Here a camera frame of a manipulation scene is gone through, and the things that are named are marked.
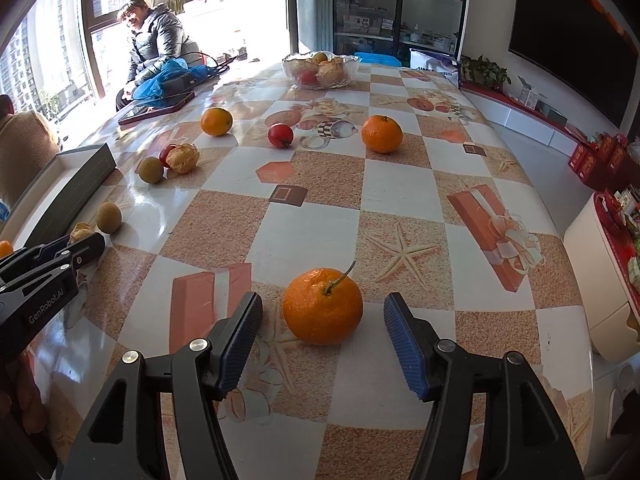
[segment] tomato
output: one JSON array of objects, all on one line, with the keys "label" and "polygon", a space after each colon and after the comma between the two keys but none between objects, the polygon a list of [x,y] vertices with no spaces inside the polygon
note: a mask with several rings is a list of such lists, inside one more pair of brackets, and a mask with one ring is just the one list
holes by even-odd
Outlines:
[{"label": "tomato", "polygon": [[158,158],[160,159],[160,162],[162,162],[162,165],[165,168],[169,167],[169,165],[166,163],[166,156],[169,155],[169,152],[172,149],[177,148],[177,147],[178,147],[177,144],[168,144],[162,149],[162,151],[160,152],[160,155],[158,155]]},{"label": "tomato", "polygon": [[276,148],[288,148],[293,142],[293,130],[286,124],[274,124],[269,128],[267,138]]}]

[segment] woman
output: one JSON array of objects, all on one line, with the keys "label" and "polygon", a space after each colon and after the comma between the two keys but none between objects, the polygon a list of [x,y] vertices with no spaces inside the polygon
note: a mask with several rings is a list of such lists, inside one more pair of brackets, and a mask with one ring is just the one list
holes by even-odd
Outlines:
[{"label": "woman", "polygon": [[129,78],[116,96],[116,110],[124,108],[136,86],[158,75],[169,59],[181,57],[189,67],[202,64],[198,44],[166,4],[150,9],[145,0],[131,0],[120,9],[118,20],[131,29],[132,49]]},{"label": "woman", "polygon": [[42,114],[16,114],[11,98],[0,95],[0,200],[9,209],[59,151],[58,134]]}]

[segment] white bag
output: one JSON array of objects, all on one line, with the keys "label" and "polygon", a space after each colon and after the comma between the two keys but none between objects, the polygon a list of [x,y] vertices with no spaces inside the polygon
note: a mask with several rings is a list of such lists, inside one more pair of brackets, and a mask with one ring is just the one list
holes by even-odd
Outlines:
[{"label": "white bag", "polygon": [[438,72],[446,77],[456,88],[460,88],[458,83],[458,62],[454,57],[441,54],[439,52],[428,52],[423,50],[410,49],[410,67],[414,70],[429,70]]}]

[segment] potted plant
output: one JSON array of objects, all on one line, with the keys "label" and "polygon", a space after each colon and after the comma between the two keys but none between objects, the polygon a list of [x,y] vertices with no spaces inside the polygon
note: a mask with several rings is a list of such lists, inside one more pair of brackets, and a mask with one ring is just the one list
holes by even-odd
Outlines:
[{"label": "potted plant", "polygon": [[478,59],[462,56],[460,59],[460,73],[464,81],[485,86],[498,92],[502,92],[505,81],[511,84],[507,69],[483,56]]}]

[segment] white wall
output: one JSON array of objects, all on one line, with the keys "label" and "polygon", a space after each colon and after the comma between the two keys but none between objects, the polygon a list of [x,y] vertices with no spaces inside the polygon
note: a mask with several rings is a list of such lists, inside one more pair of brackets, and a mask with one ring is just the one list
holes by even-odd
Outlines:
[{"label": "white wall", "polygon": [[[611,0],[599,0],[602,5],[615,17],[626,30],[629,31],[636,45],[638,39],[631,32],[626,20]],[[462,54],[477,58],[481,54],[491,61],[505,67],[509,71],[512,85],[505,88],[512,94],[519,95],[522,85],[518,76],[522,76],[546,97],[546,101],[564,114],[569,122],[578,126],[587,134],[595,132],[616,131],[616,127],[586,99],[573,89],[511,52],[508,52],[511,37],[511,25],[515,11],[516,0],[469,0],[466,33],[462,46]],[[607,77],[615,72],[615,60],[603,59],[601,66],[593,67],[594,76]],[[638,101],[640,100],[640,62],[636,69],[636,81],[621,130],[628,132],[633,121]]]}]

